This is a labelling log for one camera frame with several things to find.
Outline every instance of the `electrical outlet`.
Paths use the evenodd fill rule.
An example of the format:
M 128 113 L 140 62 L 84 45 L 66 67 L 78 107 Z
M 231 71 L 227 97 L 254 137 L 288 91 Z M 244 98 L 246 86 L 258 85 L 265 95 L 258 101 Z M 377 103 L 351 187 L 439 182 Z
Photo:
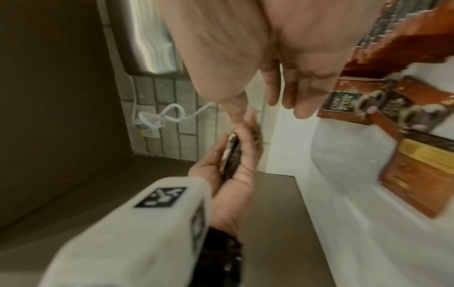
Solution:
M 137 109 L 137 113 L 139 112 L 147 112 L 147 113 L 153 113 L 153 114 L 157 114 L 156 113 L 156 107 L 154 106 L 150 106 L 150 105 L 137 105 L 136 106 L 136 109 Z M 160 136 L 159 136 L 159 129 L 151 129 L 149 127 L 147 127 L 147 131 L 145 131 L 145 137 L 146 138 L 155 138 L 155 139 L 159 139 Z

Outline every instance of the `yellow label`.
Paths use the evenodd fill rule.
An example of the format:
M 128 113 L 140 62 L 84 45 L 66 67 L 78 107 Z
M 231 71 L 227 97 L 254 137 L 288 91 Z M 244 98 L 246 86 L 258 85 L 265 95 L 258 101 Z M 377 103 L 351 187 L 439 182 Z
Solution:
M 404 139 L 399 145 L 399 151 L 420 162 L 454 174 L 454 153 L 423 144 L 412 139 Z

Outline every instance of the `white device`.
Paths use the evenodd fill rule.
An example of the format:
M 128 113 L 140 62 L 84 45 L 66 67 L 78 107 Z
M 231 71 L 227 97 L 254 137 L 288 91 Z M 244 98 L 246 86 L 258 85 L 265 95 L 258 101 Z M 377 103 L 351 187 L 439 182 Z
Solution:
M 210 202 L 202 178 L 161 179 L 67 242 L 38 287 L 188 286 Z

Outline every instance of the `white cable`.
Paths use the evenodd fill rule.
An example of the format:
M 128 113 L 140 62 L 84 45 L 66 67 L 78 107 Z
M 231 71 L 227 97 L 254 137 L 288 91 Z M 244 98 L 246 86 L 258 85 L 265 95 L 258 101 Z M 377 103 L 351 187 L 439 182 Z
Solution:
M 210 106 L 214 105 L 214 103 L 208 103 L 208 104 L 204 105 L 203 107 L 201 107 L 200 109 L 198 109 L 192 115 L 186 117 L 186 111 L 184 110 L 184 108 L 181 105 L 170 104 L 159 114 L 153 114 L 153 113 L 148 113 L 148 112 L 139 112 L 139 114 L 138 114 L 139 119 L 136 119 L 135 115 L 136 115 L 136 110 L 137 110 L 137 94 L 136 94 L 136 89 L 135 89 L 135 83 L 134 83 L 134 80 L 132 77 L 131 77 L 131 81 L 132 81 L 132 87 L 134 90 L 134 106 L 132 108 L 131 120 L 132 120 L 132 124 L 134 126 L 136 124 L 143 123 L 151 129 L 160 129 L 166 125 L 166 121 L 167 122 L 183 122 L 183 121 L 186 121 L 188 119 L 195 117 L 196 115 L 200 114 L 202 111 L 204 111 L 207 108 L 209 108 Z M 174 118 L 174 117 L 167 115 L 167 113 L 172 108 L 177 108 L 180 111 L 179 117 Z

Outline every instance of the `black wristband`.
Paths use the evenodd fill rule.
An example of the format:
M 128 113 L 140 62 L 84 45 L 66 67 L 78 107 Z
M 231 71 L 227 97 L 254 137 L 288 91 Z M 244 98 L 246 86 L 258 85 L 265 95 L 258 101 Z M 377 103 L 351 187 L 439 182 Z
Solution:
M 239 286 L 243 260 L 241 248 L 236 238 L 210 227 L 189 286 Z

